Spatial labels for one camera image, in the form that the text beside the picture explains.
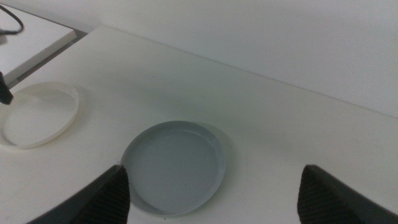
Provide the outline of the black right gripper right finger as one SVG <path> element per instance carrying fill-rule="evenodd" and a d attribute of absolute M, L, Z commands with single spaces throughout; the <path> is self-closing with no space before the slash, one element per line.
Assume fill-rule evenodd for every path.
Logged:
<path fill-rule="evenodd" d="M 397 224 L 397 214 L 316 165 L 302 171 L 297 213 L 301 223 Z"/>

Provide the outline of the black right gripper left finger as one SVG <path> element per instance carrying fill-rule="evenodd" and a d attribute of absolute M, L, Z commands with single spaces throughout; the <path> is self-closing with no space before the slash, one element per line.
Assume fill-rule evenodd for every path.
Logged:
<path fill-rule="evenodd" d="M 129 209 L 127 171 L 122 165 L 114 165 L 31 223 L 126 223 Z"/>

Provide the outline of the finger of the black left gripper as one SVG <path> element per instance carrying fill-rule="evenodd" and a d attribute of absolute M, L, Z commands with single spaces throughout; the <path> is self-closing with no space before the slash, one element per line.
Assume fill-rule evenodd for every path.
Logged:
<path fill-rule="evenodd" d="M 3 74 L 0 74 L 0 97 L 1 103 L 4 105 L 10 105 L 13 100 L 13 95 L 7 87 Z"/>

